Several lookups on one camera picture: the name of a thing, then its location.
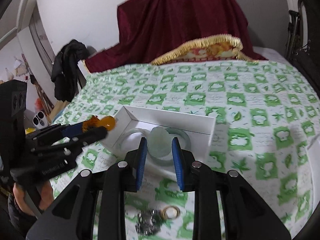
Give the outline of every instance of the gold ring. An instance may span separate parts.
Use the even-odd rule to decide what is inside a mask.
[[[168,217],[167,210],[168,210],[169,208],[173,208],[173,209],[176,211],[175,217],[173,217],[173,218],[169,218],[169,217]],[[178,207],[176,207],[176,206],[166,206],[166,207],[162,210],[161,216],[162,216],[164,219],[166,219],[166,220],[167,220],[167,219],[176,219],[176,218],[180,215],[180,213],[181,213],[181,211],[180,211],[180,209],[179,209]]]

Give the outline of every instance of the draped cloth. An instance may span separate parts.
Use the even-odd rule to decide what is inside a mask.
[[[118,6],[119,43],[85,60],[102,72],[125,64],[150,63],[194,39],[231,34],[241,39],[242,53],[254,53],[248,22],[235,0],[128,0]]]

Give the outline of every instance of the silver screw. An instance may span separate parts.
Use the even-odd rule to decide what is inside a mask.
[[[238,173],[238,171],[231,170],[231,171],[229,171],[229,175],[233,178],[236,178],[236,177],[238,177],[239,173]]]
[[[118,162],[118,167],[119,167],[119,168],[125,168],[127,165],[128,165],[128,164],[127,164],[127,162],[125,162],[125,161]]]
[[[89,170],[83,170],[80,172],[81,177],[87,177],[90,175],[90,171]]]
[[[192,167],[194,168],[200,168],[201,167],[201,162],[195,161],[192,163]]]
[[[63,152],[67,156],[71,154],[71,151],[69,149],[67,149],[67,148],[65,148]]]

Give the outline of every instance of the burgundy cloth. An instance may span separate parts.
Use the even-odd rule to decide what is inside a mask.
[[[228,33],[253,59],[248,22],[235,0],[129,0],[118,6],[119,43],[85,61],[92,72],[149,63],[186,41]]]

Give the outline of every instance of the tablecloth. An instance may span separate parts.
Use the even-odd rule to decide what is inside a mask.
[[[122,105],[216,115],[206,163],[220,172],[239,171],[292,237],[310,217],[313,187],[306,146],[320,132],[320,104],[296,68],[271,61],[236,60],[133,64],[86,78],[86,86],[55,123],[73,124],[91,115],[115,115]],[[118,160],[99,142],[85,147],[75,170],[52,179],[54,195],[82,169],[102,171]],[[141,190],[126,194],[127,239],[144,238],[134,229],[139,210],[171,204],[181,209],[180,217],[167,220],[161,231],[149,239],[192,238],[194,193],[183,193],[173,181],[145,173]],[[220,216],[224,237],[222,211]]]

